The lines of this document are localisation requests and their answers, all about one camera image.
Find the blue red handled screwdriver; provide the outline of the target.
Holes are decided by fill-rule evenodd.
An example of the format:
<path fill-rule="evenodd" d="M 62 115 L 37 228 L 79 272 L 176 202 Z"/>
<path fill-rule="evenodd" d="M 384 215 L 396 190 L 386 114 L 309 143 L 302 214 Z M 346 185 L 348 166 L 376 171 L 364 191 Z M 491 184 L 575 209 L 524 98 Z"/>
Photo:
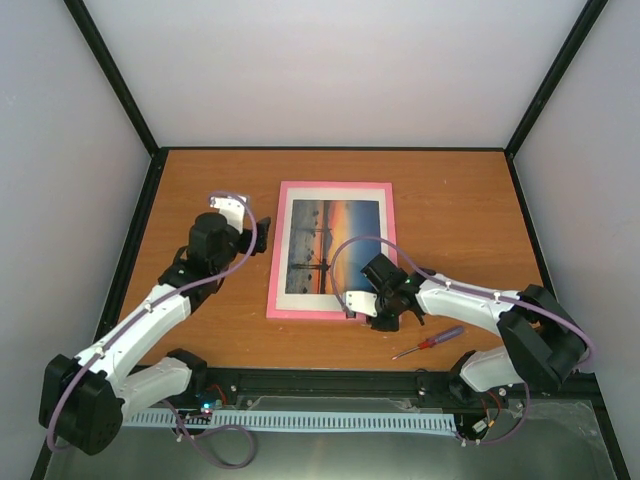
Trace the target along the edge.
<path fill-rule="evenodd" d="M 396 355 L 394 355 L 392 357 L 392 360 L 397 360 L 399 358 L 402 358 L 406 355 L 412 354 L 414 352 L 420 351 L 420 350 L 425 350 L 425 349 L 430 349 L 433 348 L 436 345 L 448 342 L 454 338 L 459 337 L 460 335 L 462 335 L 465 331 L 465 328 L 462 326 L 456 326 L 450 329 L 447 329 L 445 331 L 442 331 L 434 336 L 431 336 L 425 340 L 423 340 L 422 342 L 420 342 L 419 344 L 417 344 L 416 346 L 405 350 L 403 352 L 400 352 Z"/>

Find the pink wooden picture frame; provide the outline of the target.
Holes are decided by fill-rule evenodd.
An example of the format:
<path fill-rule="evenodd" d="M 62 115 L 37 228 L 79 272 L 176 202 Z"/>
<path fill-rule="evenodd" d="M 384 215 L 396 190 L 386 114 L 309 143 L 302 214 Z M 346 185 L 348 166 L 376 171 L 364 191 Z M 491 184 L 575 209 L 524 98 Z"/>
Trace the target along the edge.
<path fill-rule="evenodd" d="M 345 289 L 334 289 L 331 294 L 287 294 L 284 292 L 286 261 L 289 241 L 286 239 L 291 225 L 292 202 L 295 199 L 374 200 L 380 204 L 381 235 L 375 239 L 382 254 L 397 260 L 397 253 L 381 238 L 396 241 L 393 188 L 389 182 L 331 182 L 283 181 L 280 185 L 275 237 L 266 314 L 269 319 L 314 321 L 362 321 L 363 317 L 348 318 L 337 300 Z"/>

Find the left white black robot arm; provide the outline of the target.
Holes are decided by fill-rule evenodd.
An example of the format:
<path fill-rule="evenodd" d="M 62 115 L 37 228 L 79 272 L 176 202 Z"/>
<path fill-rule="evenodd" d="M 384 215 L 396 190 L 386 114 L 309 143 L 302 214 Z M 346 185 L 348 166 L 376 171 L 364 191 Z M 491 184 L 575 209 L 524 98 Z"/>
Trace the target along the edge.
<path fill-rule="evenodd" d="M 196 217 L 188 242 L 159 277 L 145 300 L 113 330 L 69 358 L 47 365 L 39 409 L 46 441 L 56 450 L 63 439 L 88 455 L 103 451 L 122 424 L 146 408 L 174 396 L 201 400 L 208 390 L 207 363 L 174 349 L 158 363 L 134 368 L 175 326 L 216 294 L 227 275 L 267 247 L 271 220 L 243 225 L 243 214 L 219 209 Z"/>

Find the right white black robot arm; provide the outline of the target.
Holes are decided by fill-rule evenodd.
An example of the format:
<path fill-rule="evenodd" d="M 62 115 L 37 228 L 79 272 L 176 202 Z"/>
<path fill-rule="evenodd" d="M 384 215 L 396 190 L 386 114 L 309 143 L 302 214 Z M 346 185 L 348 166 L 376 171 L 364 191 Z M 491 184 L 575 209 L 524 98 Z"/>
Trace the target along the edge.
<path fill-rule="evenodd" d="M 471 391 L 526 384 L 551 393 L 593 351 L 586 334 L 541 286 L 495 290 L 432 270 L 407 273 L 383 254 L 361 273 L 371 289 L 347 291 L 343 299 L 374 330 L 396 332 L 401 315 L 411 312 L 418 320 L 427 315 L 452 318 L 501 339 L 501 346 L 466 354 L 454 368 L 454 377 Z"/>

